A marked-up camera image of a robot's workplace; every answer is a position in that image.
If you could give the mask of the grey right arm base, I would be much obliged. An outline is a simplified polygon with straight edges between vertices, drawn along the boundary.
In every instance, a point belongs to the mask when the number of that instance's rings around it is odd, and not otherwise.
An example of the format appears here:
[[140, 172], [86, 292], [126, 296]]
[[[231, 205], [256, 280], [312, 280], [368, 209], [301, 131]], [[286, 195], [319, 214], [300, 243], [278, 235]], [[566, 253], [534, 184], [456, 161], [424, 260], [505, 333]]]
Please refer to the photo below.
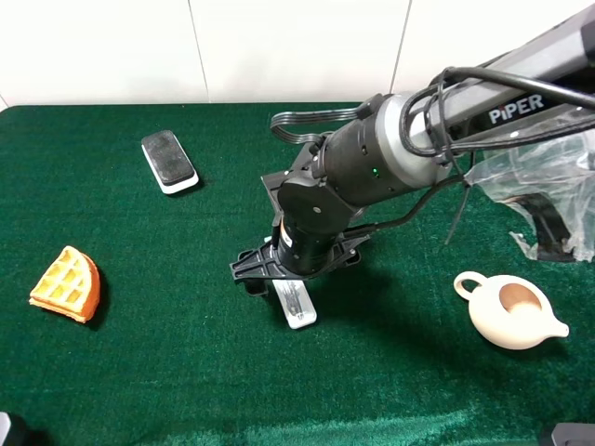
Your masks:
[[540, 446], [594, 446], [595, 425], [558, 423], [541, 434], [538, 444]]

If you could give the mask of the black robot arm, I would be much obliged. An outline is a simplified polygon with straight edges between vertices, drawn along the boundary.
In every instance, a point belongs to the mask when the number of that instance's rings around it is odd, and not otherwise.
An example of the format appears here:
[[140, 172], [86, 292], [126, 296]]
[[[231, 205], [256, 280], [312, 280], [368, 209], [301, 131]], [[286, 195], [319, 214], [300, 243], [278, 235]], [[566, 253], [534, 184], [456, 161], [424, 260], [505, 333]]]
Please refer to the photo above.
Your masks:
[[306, 281], [358, 262], [381, 230], [354, 226], [368, 206], [463, 181], [462, 155], [531, 146], [594, 126], [594, 10], [476, 67], [448, 67], [415, 93], [377, 94], [351, 109], [286, 111], [271, 132], [300, 151], [263, 177], [271, 237], [231, 264], [263, 295], [274, 280]]

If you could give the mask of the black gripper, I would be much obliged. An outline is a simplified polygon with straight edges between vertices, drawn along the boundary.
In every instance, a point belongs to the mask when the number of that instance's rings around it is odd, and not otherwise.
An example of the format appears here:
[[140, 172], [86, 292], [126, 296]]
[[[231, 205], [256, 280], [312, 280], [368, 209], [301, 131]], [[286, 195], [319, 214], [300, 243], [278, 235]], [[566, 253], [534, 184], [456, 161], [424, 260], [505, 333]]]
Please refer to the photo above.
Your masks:
[[279, 221], [269, 240], [243, 251], [230, 264], [232, 279], [251, 295], [265, 295], [267, 285], [274, 280], [305, 282], [359, 263], [358, 246], [369, 238], [366, 229], [321, 235]]

